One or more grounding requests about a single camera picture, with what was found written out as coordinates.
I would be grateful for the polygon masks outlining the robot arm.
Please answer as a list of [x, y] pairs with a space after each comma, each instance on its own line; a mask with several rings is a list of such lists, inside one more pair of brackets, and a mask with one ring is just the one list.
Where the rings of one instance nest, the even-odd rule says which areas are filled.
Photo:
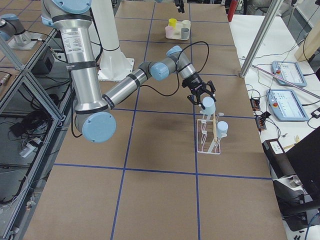
[[126, 72], [128, 60], [123, 54], [115, 59], [123, 79], [106, 93], [102, 93], [98, 79], [96, 58], [92, 49], [89, 28], [95, 25], [102, 45], [111, 53], [120, 51], [112, 4], [109, 0], [43, 0], [41, 17], [45, 25], [60, 31], [66, 54], [66, 68], [71, 75], [76, 93], [75, 125], [90, 142], [102, 143], [116, 131], [116, 120], [111, 110], [132, 93], [154, 78], [161, 81], [171, 73], [182, 78], [182, 86], [190, 89], [188, 99], [203, 106], [202, 94], [215, 97], [211, 81], [204, 82], [184, 51], [174, 46], [160, 62], [145, 61], [133, 72]]

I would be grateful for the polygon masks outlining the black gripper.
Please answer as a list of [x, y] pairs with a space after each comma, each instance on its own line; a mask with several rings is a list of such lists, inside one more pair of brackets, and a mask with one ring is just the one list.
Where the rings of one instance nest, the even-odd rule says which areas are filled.
[[191, 95], [187, 96], [187, 99], [194, 105], [203, 108], [201, 102], [201, 95], [207, 93], [215, 102], [216, 88], [211, 80], [205, 83], [198, 74], [192, 74], [182, 81], [182, 87], [188, 87]]
[[185, 9], [183, 6], [183, 0], [174, 0], [175, 5], [177, 6], [177, 10], [179, 13], [185, 13]]

